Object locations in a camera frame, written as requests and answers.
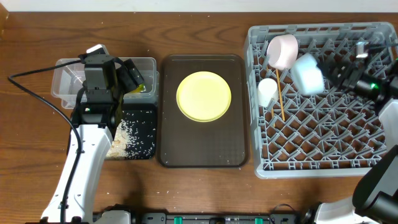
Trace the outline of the dark brown serving tray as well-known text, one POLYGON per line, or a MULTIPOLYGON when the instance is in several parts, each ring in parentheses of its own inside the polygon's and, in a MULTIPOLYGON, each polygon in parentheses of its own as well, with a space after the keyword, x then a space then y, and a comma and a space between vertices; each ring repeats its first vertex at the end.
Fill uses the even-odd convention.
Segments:
POLYGON ((238 168, 249 160, 249 103, 244 62, 238 55, 170 55, 159 78, 157 158, 167 168, 238 168), (194 72, 222 77, 231 105, 215 121, 201 123, 178 108, 180 82, 194 72))

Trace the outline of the black plastic tray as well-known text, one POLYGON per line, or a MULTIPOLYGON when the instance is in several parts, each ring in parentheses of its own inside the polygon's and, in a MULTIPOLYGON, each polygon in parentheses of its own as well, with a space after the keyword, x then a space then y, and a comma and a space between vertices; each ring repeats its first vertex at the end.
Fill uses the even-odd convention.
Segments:
POLYGON ((82 103, 72 113, 72 124, 108 127, 113 141, 106 160, 150 159, 156 149, 157 108, 152 103, 82 103))

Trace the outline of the rice pile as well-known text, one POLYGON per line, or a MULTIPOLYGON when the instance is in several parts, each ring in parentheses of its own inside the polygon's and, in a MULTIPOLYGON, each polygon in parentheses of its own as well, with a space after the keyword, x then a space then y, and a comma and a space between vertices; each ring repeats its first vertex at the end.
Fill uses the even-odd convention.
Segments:
POLYGON ((155 154, 157 115, 154 110, 124 110, 107 160, 146 160, 155 154))

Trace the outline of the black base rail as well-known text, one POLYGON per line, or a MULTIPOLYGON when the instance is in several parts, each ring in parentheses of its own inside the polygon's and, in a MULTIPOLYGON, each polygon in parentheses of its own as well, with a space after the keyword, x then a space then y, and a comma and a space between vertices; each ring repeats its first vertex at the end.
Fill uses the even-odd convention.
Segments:
POLYGON ((273 214, 209 214, 209 213, 144 213, 132 214, 131 223, 142 224, 299 224, 300 216, 293 213, 273 214))

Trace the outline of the grey plastic dishwasher rack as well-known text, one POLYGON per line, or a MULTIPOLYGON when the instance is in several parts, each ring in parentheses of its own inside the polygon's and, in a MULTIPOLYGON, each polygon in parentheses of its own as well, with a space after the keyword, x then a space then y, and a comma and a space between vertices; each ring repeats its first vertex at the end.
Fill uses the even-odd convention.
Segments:
POLYGON ((369 56, 366 71, 384 79, 397 60, 394 26, 388 22, 253 26, 244 43, 255 174, 261 179, 366 174, 387 151, 384 130, 371 102, 329 82, 323 93, 303 96, 289 70, 283 70, 279 76, 285 121, 279 99, 267 108, 259 106, 259 82, 265 78, 277 82, 275 69, 268 63, 268 44, 284 34, 295 36, 299 55, 311 54, 318 62, 354 62, 358 42, 382 44, 382 51, 369 56))

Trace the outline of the cream white cup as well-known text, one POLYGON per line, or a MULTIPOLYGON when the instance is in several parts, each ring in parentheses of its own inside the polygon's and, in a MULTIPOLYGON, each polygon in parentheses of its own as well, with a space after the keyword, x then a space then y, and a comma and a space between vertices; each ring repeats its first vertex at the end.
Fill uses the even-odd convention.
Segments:
POLYGON ((272 100, 279 99, 277 82, 272 78, 261 80, 257 86, 257 96, 259 106, 267 108, 272 100))

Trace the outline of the wooden chopstick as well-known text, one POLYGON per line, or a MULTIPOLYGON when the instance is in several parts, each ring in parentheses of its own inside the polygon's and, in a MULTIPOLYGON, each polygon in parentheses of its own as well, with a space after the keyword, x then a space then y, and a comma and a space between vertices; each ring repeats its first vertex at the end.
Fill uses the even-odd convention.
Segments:
POLYGON ((273 106, 272 106, 272 108, 271 108, 271 117, 272 117, 272 119, 274 118, 274 107, 273 107, 273 106))
POLYGON ((279 92, 279 103, 280 103, 281 117, 282 117, 282 120, 285 121, 284 104, 283 104, 283 99, 282 99, 282 90, 281 90, 281 85, 280 85, 280 76, 279 76, 278 69, 275 69, 275 73, 276 73, 276 77, 277 77, 277 86, 278 86, 278 92, 279 92))

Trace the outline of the yellow plate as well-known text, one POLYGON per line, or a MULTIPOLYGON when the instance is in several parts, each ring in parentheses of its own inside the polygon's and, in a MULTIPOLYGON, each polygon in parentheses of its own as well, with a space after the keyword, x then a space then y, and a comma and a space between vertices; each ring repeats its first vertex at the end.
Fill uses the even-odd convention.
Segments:
POLYGON ((187 118, 201 123, 221 118, 232 101, 231 89, 220 75, 201 71, 185 77, 177 87, 176 102, 187 118))

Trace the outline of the light blue bowl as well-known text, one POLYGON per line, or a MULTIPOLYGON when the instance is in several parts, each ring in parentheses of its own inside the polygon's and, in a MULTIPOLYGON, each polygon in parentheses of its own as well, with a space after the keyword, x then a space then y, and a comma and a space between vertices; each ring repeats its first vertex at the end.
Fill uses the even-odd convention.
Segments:
POLYGON ((301 95, 310 96, 322 93, 325 89, 322 71, 311 54, 298 58, 290 69, 292 80, 301 95))

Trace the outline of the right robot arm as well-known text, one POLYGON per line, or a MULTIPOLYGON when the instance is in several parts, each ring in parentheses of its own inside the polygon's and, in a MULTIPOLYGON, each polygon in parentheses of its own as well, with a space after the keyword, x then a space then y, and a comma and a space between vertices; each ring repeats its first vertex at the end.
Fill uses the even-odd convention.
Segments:
POLYGON ((387 78, 368 75, 354 63, 317 65, 332 84, 375 105, 386 140, 386 154, 358 182, 351 197, 318 203, 303 215, 302 223, 397 223, 397 65, 387 78))

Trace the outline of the green orange snack wrapper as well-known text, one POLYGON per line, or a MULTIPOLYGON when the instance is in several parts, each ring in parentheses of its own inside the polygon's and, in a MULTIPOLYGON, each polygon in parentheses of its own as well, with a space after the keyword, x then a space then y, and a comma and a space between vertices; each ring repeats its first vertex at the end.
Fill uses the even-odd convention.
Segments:
POLYGON ((142 93, 146 91, 146 86, 144 83, 141 83, 139 85, 134 85, 134 89, 129 91, 129 93, 142 93))

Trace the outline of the white bowl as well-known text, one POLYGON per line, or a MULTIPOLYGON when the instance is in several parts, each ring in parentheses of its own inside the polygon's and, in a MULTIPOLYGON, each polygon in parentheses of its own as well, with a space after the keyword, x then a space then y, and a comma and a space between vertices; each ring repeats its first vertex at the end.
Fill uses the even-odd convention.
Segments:
POLYGON ((267 47, 269 65, 278 70, 290 69, 297 59, 299 44, 292 34, 274 37, 267 47))

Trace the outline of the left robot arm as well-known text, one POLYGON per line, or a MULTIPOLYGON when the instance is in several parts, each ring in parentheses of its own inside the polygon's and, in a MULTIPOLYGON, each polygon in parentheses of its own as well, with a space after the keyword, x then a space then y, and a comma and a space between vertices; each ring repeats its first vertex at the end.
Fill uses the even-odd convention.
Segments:
POLYGON ((84 55, 85 81, 76 95, 67 159, 41 223, 92 223, 103 162, 122 119, 124 95, 143 84, 131 59, 84 55))

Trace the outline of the clear plastic bin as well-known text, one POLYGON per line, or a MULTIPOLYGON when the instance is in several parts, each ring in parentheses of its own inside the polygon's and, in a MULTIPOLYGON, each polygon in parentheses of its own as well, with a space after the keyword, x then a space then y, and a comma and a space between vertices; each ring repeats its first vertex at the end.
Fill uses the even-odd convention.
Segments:
MULTIPOLYGON (((124 103, 156 104, 159 95, 159 73, 152 57, 133 57, 132 61, 144 78, 144 91, 124 95, 124 103)), ((62 100, 62 107, 71 110, 75 107, 76 95, 85 81, 84 65, 76 63, 55 69, 51 95, 62 100)))

